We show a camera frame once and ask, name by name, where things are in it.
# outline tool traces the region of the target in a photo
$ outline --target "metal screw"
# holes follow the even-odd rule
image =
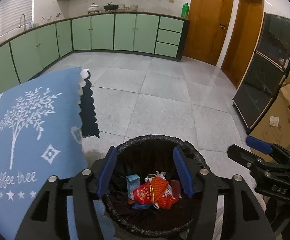
[[[91,170],[90,169],[85,169],[85,170],[82,171],[82,174],[84,176],[88,176],[89,174],[91,174]]]
[[[57,177],[56,176],[50,176],[49,178],[48,178],[48,181],[49,182],[55,182],[57,180]]]
[[[209,173],[209,171],[207,169],[200,169],[199,173],[202,175],[207,175]]]
[[[272,175],[268,171],[264,171],[265,176],[271,177]]]
[[[235,175],[235,176],[234,176],[234,179],[235,179],[236,181],[242,181],[242,180],[243,180],[243,177],[242,177],[241,175]]]

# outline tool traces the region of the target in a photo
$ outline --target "blue gripper pad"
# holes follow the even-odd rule
[[[117,150],[114,146],[111,146],[104,159],[103,168],[98,177],[98,188],[96,191],[97,196],[101,199],[108,190],[109,181],[112,178],[116,161],[117,161]]]
[[[271,154],[273,152],[270,144],[259,140],[253,136],[246,137],[246,145],[264,154]]]
[[[174,164],[176,166],[176,170],[181,180],[184,192],[188,195],[189,198],[192,198],[194,195],[193,179],[187,168],[185,158],[186,157],[183,151],[176,146],[173,150]]]

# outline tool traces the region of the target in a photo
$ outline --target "window blinds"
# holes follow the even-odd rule
[[[21,14],[26,15],[26,23],[32,21],[32,0],[0,1],[0,36],[18,28]]]

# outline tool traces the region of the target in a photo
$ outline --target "green bottle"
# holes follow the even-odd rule
[[[183,9],[182,9],[182,15],[181,15],[181,17],[187,19],[187,17],[188,17],[188,12],[189,12],[189,5],[188,5],[188,3],[185,3],[185,4],[183,5]]]

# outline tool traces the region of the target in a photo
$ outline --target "refrigerator door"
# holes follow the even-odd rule
[[[254,53],[233,102],[250,132],[266,113],[285,78],[282,68]]]
[[[290,19],[265,13],[256,50],[280,67],[287,68],[290,58]]]

